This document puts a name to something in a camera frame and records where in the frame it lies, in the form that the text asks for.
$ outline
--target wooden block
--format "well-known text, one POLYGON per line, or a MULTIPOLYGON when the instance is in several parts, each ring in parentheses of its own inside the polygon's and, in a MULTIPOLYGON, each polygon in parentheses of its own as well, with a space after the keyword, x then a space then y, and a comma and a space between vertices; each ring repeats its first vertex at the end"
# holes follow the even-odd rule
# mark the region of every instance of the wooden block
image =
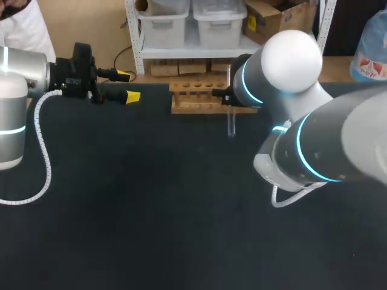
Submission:
POLYGON ((171 92, 211 92, 212 89, 226 89, 227 80, 225 77, 214 77, 210 79, 196 80, 172 80, 169 83, 171 92))
POLYGON ((204 74, 206 73, 205 59, 181 59, 179 60, 179 74, 204 74))
POLYGON ((229 65, 231 65, 231 59, 212 59, 211 71, 227 72, 229 65))
MULTIPOLYGON (((173 114, 226 114, 228 108, 212 89, 226 89, 225 77, 212 76, 193 80, 173 80, 169 90, 174 93, 171 111, 173 114)), ((257 109, 235 108, 237 114, 255 114, 257 109)))
POLYGON ((175 77, 178 75, 177 59, 157 59, 151 63, 151 74, 154 77, 175 77))

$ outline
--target white shelf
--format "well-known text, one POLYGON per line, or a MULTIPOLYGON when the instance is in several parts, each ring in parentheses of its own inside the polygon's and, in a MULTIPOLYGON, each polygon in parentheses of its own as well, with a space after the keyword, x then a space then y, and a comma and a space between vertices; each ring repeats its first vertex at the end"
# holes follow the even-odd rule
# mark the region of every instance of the white shelf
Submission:
MULTIPOLYGON (((231 58, 238 57, 239 55, 244 53, 253 54, 257 50, 257 48, 259 48, 258 44, 242 35, 239 48, 235 50, 204 49, 199 46, 199 34, 197 28, 188 28, 189 31, 186 32, 186 44, 182 48, 166 50, 147 47, 146 43, 144 43, 143 33, 141 35, 139 33, 138 19, 135 14, 135 0, 124 1, 126 7, 126 15, 128 17, 128 27, 131 35, 134 62, 136 65, 137 74, 145 73, 143 59, 213 59, 217 57, 231 58)), ((321 49, 321 53, 323 53, 337 0, 320 1, 322 2, 322 5, 320 7, 320 27, 319 35, 317 37, 317 43, 321 49)))
POLYGON ((185 46, 181 48, 149 48, 144 41, 140 51, 142 59, 206 59, 206 58, 231 58, 241 54, 253 54, 260 45, 241 35, 239 48, 210 50, 200 47, 199 31, 195 22, 188 21, 186 24, 185 46))

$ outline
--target water bottle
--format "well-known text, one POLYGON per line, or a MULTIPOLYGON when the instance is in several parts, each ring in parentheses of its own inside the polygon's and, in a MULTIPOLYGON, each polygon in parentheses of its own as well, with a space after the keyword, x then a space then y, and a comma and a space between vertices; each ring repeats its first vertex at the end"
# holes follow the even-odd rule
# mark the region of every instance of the water bottle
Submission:
POLYGON ((387 80, 387 6, 365 25, 350 73, 358 82, 387 80))

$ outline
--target test tube rack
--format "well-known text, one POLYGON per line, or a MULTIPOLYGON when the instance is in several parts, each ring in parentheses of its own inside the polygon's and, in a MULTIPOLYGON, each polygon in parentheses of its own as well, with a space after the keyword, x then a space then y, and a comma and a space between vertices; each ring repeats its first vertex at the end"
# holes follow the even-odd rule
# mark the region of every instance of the test tube rack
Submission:
MULTIPOLYGON (((172 114, 227 114, 228 106, 222 105, 212 89, 226 89, 224 76, 197 77, 195 79, 176 79, 169 83, 173 93, 172 114)), ((236 114, 255 114, 257 109, 235 107, 236 114)))

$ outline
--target black table surface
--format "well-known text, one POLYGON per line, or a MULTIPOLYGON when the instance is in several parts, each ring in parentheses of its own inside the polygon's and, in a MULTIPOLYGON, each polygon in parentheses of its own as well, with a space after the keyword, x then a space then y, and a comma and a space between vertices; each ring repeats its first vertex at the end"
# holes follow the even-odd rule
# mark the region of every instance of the black table surface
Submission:
MULTIPOLYGON (((264 112, 237 116, 229 139, 226 116, 170 115, 168 86, 131 86, 130 108, 44 104, 53 180, 36 202, 0 207, 0 289, 385 288, 387 189, 328 184, 275 209, 252 164, 273 126, 264 112)), ((45 181, 32 113, 2 198, 45 181)))

